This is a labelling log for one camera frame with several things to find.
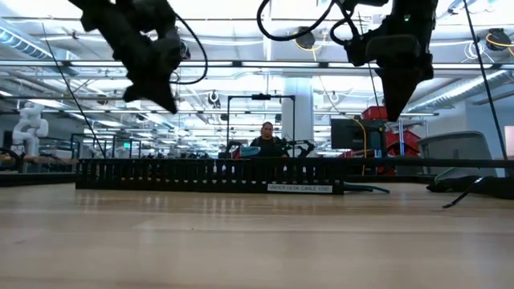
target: teal object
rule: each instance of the teal object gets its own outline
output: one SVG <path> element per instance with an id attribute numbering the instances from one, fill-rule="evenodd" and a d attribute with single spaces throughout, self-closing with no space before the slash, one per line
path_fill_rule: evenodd
<path id="1" fill-rule="evenodd" d="M 255 157 L 260 153 L 260 147 L 241 147 L 239 149 L 240 157 Z"/>

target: table surface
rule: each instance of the table surface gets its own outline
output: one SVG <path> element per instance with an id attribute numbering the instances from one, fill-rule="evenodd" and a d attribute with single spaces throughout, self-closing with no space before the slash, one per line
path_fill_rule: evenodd
<path id="1" fill-rule="evenodd" d="M 512 288 L 514 202 L 0 188 L 0 288 Z"/>

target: metal frame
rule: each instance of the metal frame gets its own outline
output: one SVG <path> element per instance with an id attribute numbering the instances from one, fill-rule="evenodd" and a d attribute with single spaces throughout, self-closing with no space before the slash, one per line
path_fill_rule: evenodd
<path id="1" fill-rule="evenodd" d="M 296 96 L 268 96 L 272 99 L 290 99 L 292 100 L 292 141 L 296 140 Z M 230 102 L 232 99 L 253 99 L 254 96 L 228 96 L 226 101 L 226 146 L 228 147 L 228 143 L 230 142 Z M 295 157 L 295 150 L 292 150 L 292 157 Z"/>
<path id="2" fill-rule="evenodd" d="M 74 146 L 74 143 L 76 142 L 79 146 L 77 148 L 78 150 L 78 153 L 77 153 L 77 158 L 80 158 L 80 145 L 81 143 L 79 141 L 75 141 L 75 137 L 76 136 L 81 136 L 83 137 L 84 139 L 92 139 L 94 140 L 94 137 L 92 136 L 88 136 L 84 133 L 72 133 L 71 134 L 71 137 L 70 137 L 70 150 L 71 150 L 71 158 L 75 158 L 75 146 Z M 130 156 L 128 158 L 132 158 L 132 147 L 133 147 L 133 143 L 136 142 L 136 143 L 139 143 L 139 151 L 138 151 L 138 157 L 141 158 L 141 145 L 142 145 L 142 142 L 140 140 L 131 140 L 131 139 L 118 139 L 119 141 L 130 141 Z M 112 150 L 111 150 L 111 157 L 114 157 L 114 152 L 116 150 L 116 135 L 113 135 L 112 136 Z M 96 142 L 93 142 L 93 148 L 97 145 Z M 107 140 L 104 140 L 104 151 L 106 152 L 107 151 Z"/>

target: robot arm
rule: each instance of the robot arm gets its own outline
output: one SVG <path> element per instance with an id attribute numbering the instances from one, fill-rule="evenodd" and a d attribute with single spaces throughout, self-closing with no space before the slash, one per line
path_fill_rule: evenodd
<path id="1" fill-rule="evenodd" d="M 133 82 L 123 95 L 126 102 L 145 98 L 171 113 L 177 112 L 169 77 L 187 51 L 175 27 L 177 15 L 166 0 L 69 0 L 84 13 L 86 31 L 98 29 L 113 50 L 112 57 L 127 68 Z M 143 33 L 155 30 L 158 40 Z"/>
<path id="2" fill-rule="evenodd" d="M 388 119 L 395 121 L 402 113 L 418 84 L 434 78 L 432 54 L 429 51 L 435 28 L 438 0 L 393 0 L 391 14 L 374 31 L 359 35 L 351 15 L 357 4 L 383 6 L 389 0 L 346 0 L 337 2 L 345 19 L 330 31 L 334 42 L 343 45 L 349 62 L 362 66 L 376 61 L 382 79 Z M 347 22 L 352 30 L 350 40 L 338 39 L 334 31 Z"/>

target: label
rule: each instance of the label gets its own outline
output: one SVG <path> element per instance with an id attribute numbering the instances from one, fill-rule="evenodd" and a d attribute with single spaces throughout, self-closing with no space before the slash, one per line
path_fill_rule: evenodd
<path id="1" fill-rule="evenodd" d="M 277 185 L 268 184 L 268 192 L 285 193 L 332 193 L 331 185 Z"/>

